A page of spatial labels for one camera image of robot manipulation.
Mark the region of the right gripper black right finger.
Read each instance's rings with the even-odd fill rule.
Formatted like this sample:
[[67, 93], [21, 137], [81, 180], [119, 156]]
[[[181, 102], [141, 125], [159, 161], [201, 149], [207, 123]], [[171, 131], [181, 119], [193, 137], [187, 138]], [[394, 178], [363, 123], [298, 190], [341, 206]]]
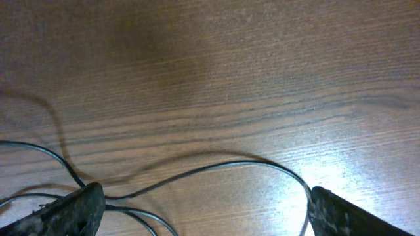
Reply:
[[308, 219], [315, 236], [412, 236], [320, 186], [311, 190]]

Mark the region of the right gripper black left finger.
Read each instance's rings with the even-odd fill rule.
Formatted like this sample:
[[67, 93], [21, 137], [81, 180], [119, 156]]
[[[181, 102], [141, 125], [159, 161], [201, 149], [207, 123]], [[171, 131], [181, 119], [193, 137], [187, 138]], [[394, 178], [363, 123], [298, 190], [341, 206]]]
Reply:
[[1, 228], [1, 236], [95, 236], [106, 208], [102, 185], [93, 182]]

